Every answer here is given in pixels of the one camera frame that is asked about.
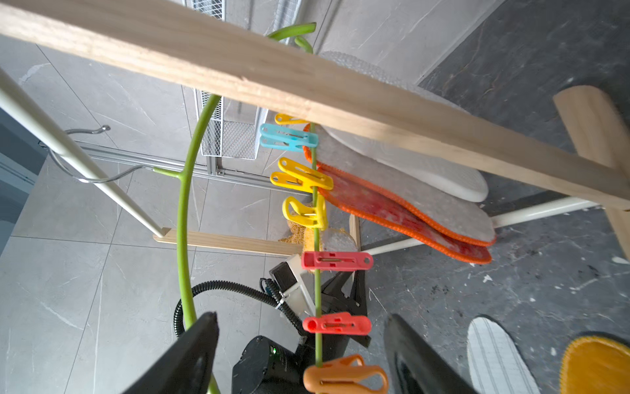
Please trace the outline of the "green clip hanger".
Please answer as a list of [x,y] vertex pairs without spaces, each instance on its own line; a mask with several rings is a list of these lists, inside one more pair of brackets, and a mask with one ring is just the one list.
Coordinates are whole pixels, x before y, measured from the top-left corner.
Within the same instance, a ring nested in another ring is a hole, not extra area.
[[[311,22],[308,24],[300,24],[287,26],[285,28],[279,29],[278,31],[273,32],[268,35],[269,39],[273,39],[275,41],[282,41],[284,39],[295,38],[295,42],[298,46],[303,49],[303,51],[308,54],[313,54],[312,45],[306,41],[304,37],[305,34],[313,33],[316,30],[317,23]],[[210,95],[208,102],[201,115],[199,115],[199,120],[197,126],[195,128],[195,133],[193,134],[192,141],[190,143],[189,152],[187,155],[187,159],[185,161],[185,165],[183,170],[180,172],[175,172],[171,170],[164,170],[157,167],[151,167],[154,172],[160,173],[162,175],[167,175],[169,177],[175,177],[180,181],[180,193],[179,193],[179,205],[178,205],[178,214],[177,214],[177,229],[176,229],[176,245],[177,245],[177,269],[178,269],[178,280],[180,287],[180,298],[183,301],[183,312],[185,315],[186,322],[190,325],[197,320],[195,304],[193,301],[192,287],[190,285],[190,273],[188,272],[189,261],[187,257],[188,252],[188,212],[189,212],[189,203],[190,203],[190,190],[192,186],[192,177],[193,170],[195,167],[195,160],[200,149],[203,135],[208,127],[208,123],[213,115],[216,107],[221,103],[222,97],[219,95]],[[62,169],[70,177],[73,177],[78,182],[82,182],[85,184],[94,184],[94,185],[105,185],[109,186],[110,183],[115,182],[116,180],[126,177],[128,174],[131,174],[134,171],[137,171],[142,168],[149,168],[147,165],[139,165],[132,167],[126,172],[122,172],[115,177],[110,178],[101,178],[101,179],[93,179],[93,178],[83,178],[75,176],[70,170],[68,170],[60,161],[58,155],[51,149],[50,155],[52,160],[57,164],[57,166]],[[323,335],[315,334],[315,356],[313,356],[313,361],[317,367],[323,366]]]

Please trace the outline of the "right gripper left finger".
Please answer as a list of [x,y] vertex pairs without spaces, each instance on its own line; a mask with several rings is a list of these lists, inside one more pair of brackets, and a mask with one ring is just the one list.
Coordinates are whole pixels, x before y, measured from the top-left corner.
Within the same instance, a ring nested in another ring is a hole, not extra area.
[[219,325],[214,312],[201,315],[168,351],[126,389],[127,393],[205,393],[213,373]]

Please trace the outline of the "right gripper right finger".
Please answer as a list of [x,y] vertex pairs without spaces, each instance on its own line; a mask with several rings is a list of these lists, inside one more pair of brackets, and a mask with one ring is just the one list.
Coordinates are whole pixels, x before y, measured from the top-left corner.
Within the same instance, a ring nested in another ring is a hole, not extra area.
[[388,316],[384,343],[396,393],[475,392],[400,315]]

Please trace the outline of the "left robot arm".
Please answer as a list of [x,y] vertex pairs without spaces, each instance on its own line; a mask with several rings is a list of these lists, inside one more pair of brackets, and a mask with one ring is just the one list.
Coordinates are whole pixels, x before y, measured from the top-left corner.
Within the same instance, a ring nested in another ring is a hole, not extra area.
[[[305,393],[303,383],[305,369],[313,364],[315,337],[302,328],[303,320],[288,305],[281,304],[284,292],[296,285],[297,277],[287,262],[278,264],[270,271],[271,277],[259,281],[259,290],[224,280],[201,282],[192,287],[192,295],[208,291],[235,292],[248,296],[272,307],[278,307],[298,331],[300,341],[295,351],[265,336],[256,336],[244,348],[240,360],[232,369],[234,393]],[[366,315],[366,275],[338,272],[322,285],[324,313],[348,312]]]

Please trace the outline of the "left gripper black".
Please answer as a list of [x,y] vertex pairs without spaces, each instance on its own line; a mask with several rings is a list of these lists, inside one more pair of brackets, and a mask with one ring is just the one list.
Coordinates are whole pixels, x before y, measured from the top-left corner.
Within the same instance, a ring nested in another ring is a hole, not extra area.
[[[321,287],[323,313],[348,312],[351,315],[367,316],[366,272],[338,272]],[[370,336],[323,335],[324,348],[346,348],[352,339],[364,348],[369,348]]]

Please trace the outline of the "orange fuzzy insole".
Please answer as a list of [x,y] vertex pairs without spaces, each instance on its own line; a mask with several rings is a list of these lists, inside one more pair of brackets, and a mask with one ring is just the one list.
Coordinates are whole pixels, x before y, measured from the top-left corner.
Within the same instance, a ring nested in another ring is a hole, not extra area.
[[629,393],[629,347],[599,336],[573,340],[560,371],[561,393]]

